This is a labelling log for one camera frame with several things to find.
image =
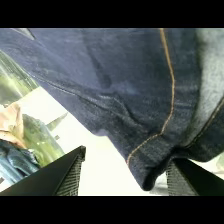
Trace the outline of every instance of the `gray fabric lining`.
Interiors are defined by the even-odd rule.
[[[224,95],[224,29],[198,28],[197,38],[202,68],[200,96],[181,146],[187,146],[199,134]]]

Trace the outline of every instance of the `denim garment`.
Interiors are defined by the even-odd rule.
[[[142,189],[152,189],[178,157],[198,100],[195,29],[32,28],[23,34],[1,29],[0,50],[93,134],[108,136]]]

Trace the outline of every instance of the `seam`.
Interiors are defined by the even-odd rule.
[[[202,128],[201,132],[194,138],[194,140],[187,145],[185,148],[190,148],[204,133],[205,131],[209,128],[209,126],[211,125],[212,121],[216,118],[216,115],[219,113],[220,109],[222,108],[222,106],[224,105],[224,97],[222,97],[222,99],[220,100],[218,106],[215,108],[215,110],[213,111],[211,117],[209,118],[209,120],[207,121],[207,123],[205,124],[205,126]]]
[[[163,124],[163,127],[160,131],[160,133],[158,134],[155,134],[153,136],[150,136],[148,139],[146,139],[144,142],[142,142],[138,147],[136,147],[128,156],[127,158],[127,165],[129,166],[130,164],[130,159],[133,157],[133,155],[143,146],[145,145],[148,141],[156,138],[156,137],[159,137],[161,136],[165,129],[166,129],[166,126],[168,124],[168,122],[170,121],[172,115],[173,115],[173,111],[174,111],[174,96],[175,96],[175,77],[174,77],[174,72],[173,72],[173,67],[172,67],[172,63],[171,63],[171,59],[170,59],[170,55],[169,55],[169,49],[168,49],[168,45],[167,45],[167,41],[166,41],[166,36],[165,36],[165,32],[164,32],[164,29],[163,28],[160,28],[160,38],[161,38],[161,41],[162,41],[162,44],[163,44],[163,48],[164,48],[164,53],[165,53],[165,56],[166,56],[166,60],[167,60],[167,64],[168,64],[168,67],[169,67],[169,71],[170,71],[170,76],[171,76],[171,80],[172,80],[172,98],[171,98],[171,107],[170,107],[170,113],[167,117],[167,119],[165,120],[164,124]]]

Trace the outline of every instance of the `dark blue jeans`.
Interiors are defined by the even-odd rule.
[[[1,29],[0,50],[93,134],[108,136],[144,190],[172,158],[201,159],[203,149],[178,147],[200,88],[195,29],[29,30],[33,38]]]

